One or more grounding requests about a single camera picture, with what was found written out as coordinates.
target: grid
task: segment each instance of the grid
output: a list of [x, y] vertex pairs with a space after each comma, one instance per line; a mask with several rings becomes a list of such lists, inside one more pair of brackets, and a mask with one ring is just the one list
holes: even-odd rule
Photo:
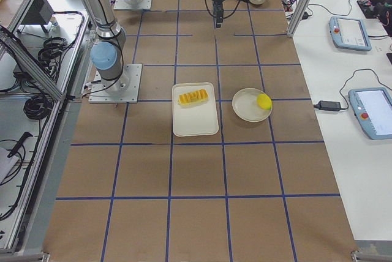
[[[117, 16], [126, 63], [143, 63], [139, 101], [83, 102], [45, 241], [53, 259], [74, 260], [88, 239], [80, 252], [102, 262], [350, 261], [355, 244], [280, 0], [241, 4], [218, 30], [203, 0]], [[220, 130], [177, 138], [172, 85], [198, 81], [214, 85]], [[272, 97], [268, 120], [235, 116], [241, 88]], [[55, 241], [70, 234], [64, 222], [92, 233]]]

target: white plate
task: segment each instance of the white plate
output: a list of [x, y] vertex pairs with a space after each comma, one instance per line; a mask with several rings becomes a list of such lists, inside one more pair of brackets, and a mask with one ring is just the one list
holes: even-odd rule
[[[182, 107], [178, 103], [180, 94], [205, 89], [208, 100], [196, 105]], [[180, 83], [171, 90], [173, 102], [173, 133], [177, 137], [192, 135], [214, 135], [219, 130], [214, 86], [212, 83]]]
[[264, 94], [259, 89], [242, 89], [238, 91], [233, 97], [233, 109], [243, 120], [249, 122], [262, 121], [271, 114], [272, 107], [270, 110], [265, 110], [257, 105], [257, 96]]

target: white desk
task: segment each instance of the white desk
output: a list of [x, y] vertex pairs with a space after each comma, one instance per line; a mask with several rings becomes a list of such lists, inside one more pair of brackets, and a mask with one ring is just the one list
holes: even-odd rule
[[[334, 13], [349, 11], [348, 0], [311, 0], [312, 3], [322, 4]], [[369, 35], [386, 34], [377, 20], [364, 18], [356, 0], [351, 3], [349, 17], [364, 19]], [[390, 38], [371, 40], [372, 50], [367, 53], [337, 49], [328, 29], [332, 15], [321, 7], [311, 9], [314, 16], [300, 23], [294, 42], [313, 103], [335, 100], [345, 107], [339, 90], [355, 69], [372, 68], [382, 83], [392, 86], [392, 65], [386, 57], [391, 52]], [[343, 94], [347, 98], [350, 89], [376, 86], [379, 84], [373, 73], [358, 72]], [[351, 107], [338, 113], [317, 110], [316, 115], [354, 238], [392, 241], [392, 140], [368, 139]]]

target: black cable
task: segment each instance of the black cable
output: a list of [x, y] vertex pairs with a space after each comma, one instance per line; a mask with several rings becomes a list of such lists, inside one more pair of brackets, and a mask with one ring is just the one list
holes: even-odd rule
[[23, 107], [25, 115], [32, 120], [41, 120], [47, 117], [51, 109], [53, 108], [53, 102], [47, 94], [37, 94], [29, 98]]
[[386, 38], [386, 37], [389, 37], [389, 35], [388, 34], [385, 34], [385, 35], [383, 35], [383, 36], [367, 36], [369, 39], [373, 39], [373, 40], [383, 40], [384, 38]]
[[19, 87], [19, 84], [20, 84], [19, 79], [16, 79], [11, 87], [9, 87], [7, 89], [0, 89], [0, 92], [10, 92], [10, 91], [16, 89], [17, 87]]
[[215, 18], [215, 16], [211, 13], [211, 11], [209, 11], [208, 4], [207, 4], [207, 0], [204, 0], [204, 4], [205, 4], [205, 6], [206, 6], [206, 9], [207, 9], [208, 14], [209, 14], [211, 17]]
[[349, 10], [349, 12], [348, 12], [347, 14], [337, 14], [337, 13], [333, 13], [333, 12], [329, 11], [328, 8], [326, 8], [326, 7], [323, 6], [323, 5], [320, 5], [320, 4], [308, 4], [308, 6], [319, 6], [319, 7], [322, 7], [322, 8], [324, 8], [326, 11], [328, 11], [328, 13], [330, 13], [330, 14], [332, 14], [332, 15], [336, 15], [336, 16], [349, 16], [350, 13], [351, 13], [351, 10], [353, 9], [353, 6], [352, 6], [352, 4], [351, 4], [351, 0], [349, 0], [349, 5], [350, 5], [350, 10]]
[[[8, 53], [11, 55], [11, 57], [13, 57], [13, 59], [14, 59], [15, 62], [17, 63], [17, 66], [19, 66], [20, 71], [22, 71], [23, 73], [26, 73], [26, 71], [23, 70], [23, 68], [22, 68], [22, 66], [21, 66], [21, 64], [20, 64], [20, 62], [19, 62], [19, 59], [18, 59], [16, 53], [13, 51], [13, 49], [12, 49], [10, 46], [8, 46], [8, 44], [6, 44], [3, 40], [0, 40], [0, 43], [1, 43], [3, 46], [6, 47]], [[45, 105], [47, 108], [50, 108], [50, 109], [51, 109], [51, 104], [52, 104], [52, 103], [50, 102], [50, 97], [49, 97], [49, 95], [48, 95], [48, 94], [45, 94], [45, 93], [44, 93], [36, 84], [34, 84], [33, 82], [30, 81], [30, 83], [32, 84], [32, 86], [29, 86], [29, 87], [38, 90], [39, 93], [37, 93], [37, 96], [42, 96], [42, 97], [41, 97], [41, 101], [44, 103], [44, 105]], [[23, 82], [21, 82], [21, 83], [19, 84], [19, 87], [21, 88], [22, 91], [25, 91], [25, 90], [23, 89], [22, 85], [23, 85]], [[30, 111], [31, 111], [31, 110], [32, 110], [32, 109], [31, 109], [30, 107], [27, 109], [28, 114], [30, 114]]]
[[291, 9], [293, 7], [294, 4], [298, 4], [299, 0], [288, 0], [288, 9]]
[[44, 39], [44, 40], [47, 39], [47, 37], [39, 36], [39, 35], [37, 35], [37, 34], [31, 34], [30, 32], [21, 31], [21, 30], [19, 30], [19, 29], [17, 30], [17, 33], [20, 33], [20, 34], [27, 34], [27, 35], [33, 36], [33, 37], [39, 37], [40, 39]]
[[17, 168], [13, 171], [11, 171], [2, 181], [2, 183], [0, 184], [0, 186], [8, 184], [9, 182], [11, 182], [13, 179], [15, 179], [15, 177], [17, 177], [17, 175], [19, 174], [19, 172], [22, 169], [22, 164], [23, 164], [23, 159], [22, 159], [22, 155], [17, 152], [15, 155], [18, 156], [19, 160], [17, 161], [17, 163], [19, 162], [19, 165], [17, 166]]
[[224, 16], [223, 19], [228, 19], [229, 17], [233, 16], [233, 14], [237, 11], [237, 8], [240, 3], [241, 3], [241, 0], [238, 0], [237, 5], [234, 7], [233, 11], [229, 15]]
[[36, 89], [34, 86], [28, 85], [28, 82], [29, 81], [25, 79], [21, 81], [19, 88], [22, 90], [22, 92], [25, 92], [27, 94], [33, 94], [33, 95], [40, 94], [40, 92], [32, 92], [25, 89], [25, 86], [30, 89]]
[[38, 52], [38, 61], [54, 82], [57, 82], [59, 78], [60, 60], [67, 44], [68, 41], [65, 38], [50, 37], [43, 42], [43, 48]]
[[310, 9], [309, 7], [307, 7], [307, 9], [312, 13], [312, 14], [309, 15], [309, 17], [313, 16], [313, 10]]

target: yellow ball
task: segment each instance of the yellow ball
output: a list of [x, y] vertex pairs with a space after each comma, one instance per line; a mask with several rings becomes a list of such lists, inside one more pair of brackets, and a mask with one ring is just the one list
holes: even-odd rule
[[257, 105], [265, 110], [270, 110], [272, 108], [272, 100], [266, 94], [260, 94], [257, 96]]

